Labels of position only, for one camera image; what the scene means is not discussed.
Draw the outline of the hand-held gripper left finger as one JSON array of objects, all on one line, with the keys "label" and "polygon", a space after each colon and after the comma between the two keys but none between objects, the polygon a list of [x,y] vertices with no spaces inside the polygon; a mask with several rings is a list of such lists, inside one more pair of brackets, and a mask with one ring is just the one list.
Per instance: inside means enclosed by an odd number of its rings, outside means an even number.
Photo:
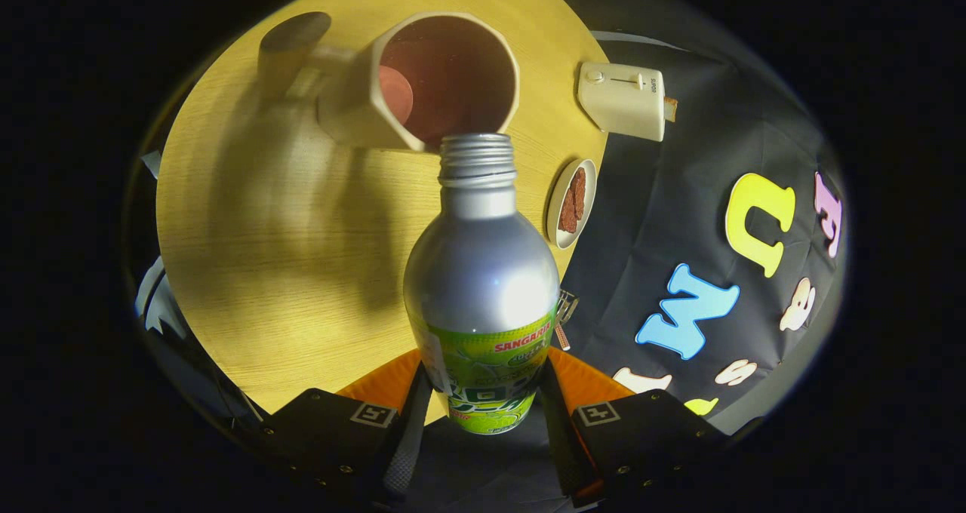
[{"label": "hand-held gripper left finger", "polygon": [[411,349],[338,392],[307,389],[261,423],[269,457],[337,508],[396,508],[420,455],[432,385]]}]

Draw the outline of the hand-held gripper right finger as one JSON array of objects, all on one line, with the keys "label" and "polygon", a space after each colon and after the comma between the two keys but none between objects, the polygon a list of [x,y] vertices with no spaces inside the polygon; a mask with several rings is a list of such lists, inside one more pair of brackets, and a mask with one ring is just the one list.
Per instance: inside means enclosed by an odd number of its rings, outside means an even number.
[{"label": "hand-held gripper right finger", "polygon": [[539,386],[560,489],[575,507],[673,487],[734,443],[665,390],[632,392],[556,347]]}]

